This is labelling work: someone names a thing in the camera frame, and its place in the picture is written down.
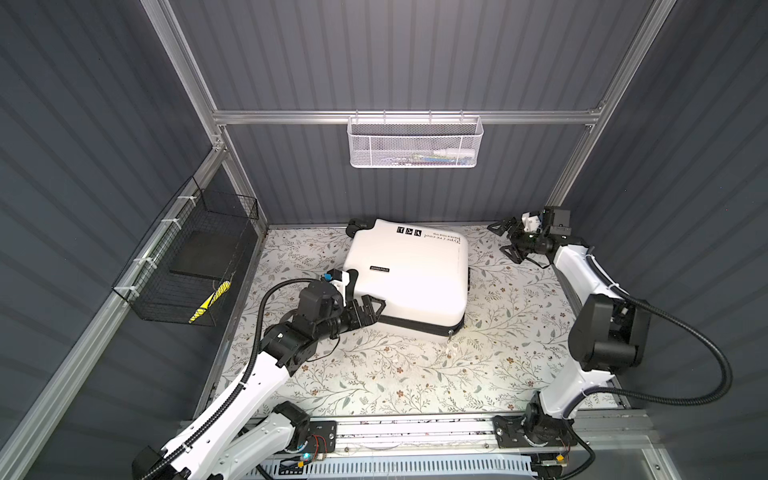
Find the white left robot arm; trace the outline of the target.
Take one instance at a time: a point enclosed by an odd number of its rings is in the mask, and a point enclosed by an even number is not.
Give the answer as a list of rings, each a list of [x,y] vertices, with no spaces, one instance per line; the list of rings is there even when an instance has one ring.
[[[300,278],[296,308],[269,327],[259,325],[250,358],[233,381],[192,423],[162,448],[133,460],[135,479],[241,479],[281,451],[297,452],[309,436],[310,415],[285,401],[253,429],[247,423],[307,363],[326,339],[377,323],[383,299],[354,294],[357,274],[335,271]]]

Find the white black suitcase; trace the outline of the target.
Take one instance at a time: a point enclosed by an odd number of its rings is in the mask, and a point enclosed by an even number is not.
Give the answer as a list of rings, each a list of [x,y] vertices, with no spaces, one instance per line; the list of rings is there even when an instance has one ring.
[[[373,328],[446,342],[463,328],[469,292],[469,242],[457,232],[383,219],[352,219],[345,270],[359,273],[355,295],[386,306]]]

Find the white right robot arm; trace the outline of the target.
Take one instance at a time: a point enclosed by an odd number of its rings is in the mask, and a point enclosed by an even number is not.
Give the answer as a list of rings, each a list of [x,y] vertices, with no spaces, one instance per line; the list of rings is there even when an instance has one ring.
[[[516,430],[526,441],[543,447],[560,438],[572,442],[572,425],[579,405],[601,393],[671,406],[698,406],[724,397],[732,387],[733,371],[722,350],[704,334],[668,312],[623,289],[602,268],[593,248],[573,235],[570,213],[547,207],[489,225],[489,231],[508,238],[501,252],[513,263],[542,255],[576,312],[568,335],[570,359],[546,388],[529,401]],[[650,321],[659,317],[684,330],[714,356],[721,373],[709,393],[674,398],[613,388],[612,378],[637,367],[644,357]]]

